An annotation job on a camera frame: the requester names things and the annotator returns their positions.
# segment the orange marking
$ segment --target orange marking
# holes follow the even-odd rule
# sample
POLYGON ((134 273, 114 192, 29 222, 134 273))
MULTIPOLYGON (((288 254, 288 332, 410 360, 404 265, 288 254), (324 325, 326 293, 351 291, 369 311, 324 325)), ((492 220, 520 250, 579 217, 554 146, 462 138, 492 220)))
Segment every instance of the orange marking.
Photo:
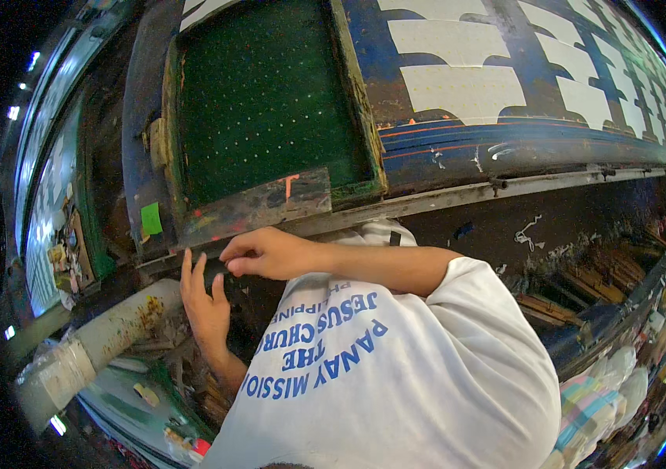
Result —
POLYGON ((286 181, 286 201, 288 202, 289 199, 291 198, 291 181, 294 179, 299 179, 299 174, 294 174, 294 175, 288 175, 285 178, 278 179, 276 183, 280 183, 281 181, 286 181))

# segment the man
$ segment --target man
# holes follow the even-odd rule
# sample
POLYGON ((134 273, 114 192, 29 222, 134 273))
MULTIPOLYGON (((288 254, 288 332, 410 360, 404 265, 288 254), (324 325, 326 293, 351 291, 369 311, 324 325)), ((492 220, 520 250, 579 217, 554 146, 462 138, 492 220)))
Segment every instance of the man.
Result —
POLYGON ((248 369, 226 347, 223 276, 207 295, 205 255, 191 271, 185 253, 193 334, 235 396, 203 467, 537 469, 550 454, 554 366, 487 263, 389 220, 330 244, 263 228, 220 259, 289 283, 248 369))

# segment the fluorescent light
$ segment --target fluorescent light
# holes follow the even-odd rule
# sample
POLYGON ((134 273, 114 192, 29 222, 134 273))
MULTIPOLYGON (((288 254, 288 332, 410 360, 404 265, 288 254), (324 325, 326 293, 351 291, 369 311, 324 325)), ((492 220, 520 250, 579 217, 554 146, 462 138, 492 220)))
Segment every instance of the fluorescent light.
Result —
POLYGON ((661 445, 661 449, 658 450, 658 454, 656 455, 656 457, 664 454, 665 450, 666 450, 666 441, 664 442, 664 444, 661 445))
POLYGON ((18 114, 20 113, 20 106, 12 106, 9 108, 9 111, 7 112, 7 117, 10 118, 10 120, 16 121, 18 120, 18 114))
POLYGON ((655 39, 655 41, 658 43, 658 46, 661 48, 661 50, 664 52, 666 56, 666 44, 664 43, 664 40, 661 39, 661 36, 658 35, 658 32, 656 32, 656 29, 653 27, 651 22, 648 21, 646 15, 643 14, 643 12, 640 11, 640 9, 636 7, 634 2, 632 2, 631 0, 625 0, 625 3, 630 8, 630 10, 632 10, 632 12, 635 13, 635 16, 637 16, 638 20, 640 20, 640 23, 642 23, 643 26, 646 27, 648 32, 651 33, 651 36, 655 39))
POLYGON ((30 65, 28 66, 28 71, 31 71, 34 69, 36 66, 36 61, 39 59, 39 55, 41 55, 41 52, 34 52, 30 56, 30 65))
POLYGON ((57 431, 59 436, 64 435, 64 433, 67 431, 67 427, 64 426, 62 421, 59 420, 59 417, 57 417, 56 415, 49 420, 49 423, 52 424, 52 426, 57 431))

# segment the finger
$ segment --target finger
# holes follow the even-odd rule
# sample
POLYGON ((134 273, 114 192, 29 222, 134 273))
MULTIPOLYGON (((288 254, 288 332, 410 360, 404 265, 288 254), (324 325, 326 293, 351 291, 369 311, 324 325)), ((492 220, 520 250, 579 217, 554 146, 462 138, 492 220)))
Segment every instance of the finger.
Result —
POLYGON ((205 263, 207 262, 207 255, 205 253, 200 254, 200 258, 195 265, 195 270, 192 273, 192 288, 193 291, 205 292, 205 278, 203 277, 203 272, 205 271, 205 263))
POLYGON ((254 250, 258 254, 259 249, 257 247, 258 237, 256 231, 250 231, 249 233, 244 233, 239 236, 236 236, 232 239, 228 246, 225 247, 221 255, 218 257, 222 262, 231 260, 233 258, 238 258, 247 253, 247 251, 254 250))
POLYGON ((192 276, 192 251, 187 248, 184 250, 182 259, 182 278, 180 280, 183 289, 189 289, 189 278, 192 276))
POLYGON ((213 277, 213 286, 211 288, 213 294, 213 301, 216 303, 228 303, 226 293, 223 291, 223 274, 218 274, 213 277))
POLYGON ((241 277, 245 274, 260 275, 262 271, 262 258, 237 258, 232 259, 226 264, 226 268, 234 274, 234 277, 241 277))

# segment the paper scrap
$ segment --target paper scrap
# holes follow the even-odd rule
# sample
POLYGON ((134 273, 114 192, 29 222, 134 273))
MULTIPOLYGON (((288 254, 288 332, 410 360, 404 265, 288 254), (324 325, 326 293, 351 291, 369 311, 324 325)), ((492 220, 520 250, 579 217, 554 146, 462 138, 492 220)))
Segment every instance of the paper scrap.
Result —
POLYGON ((143 233, 153 235, 163 232, 161 227, 161 217, 158 213, 158 202, 151 203, 140 209, 140 219, 142 220, 143 233))

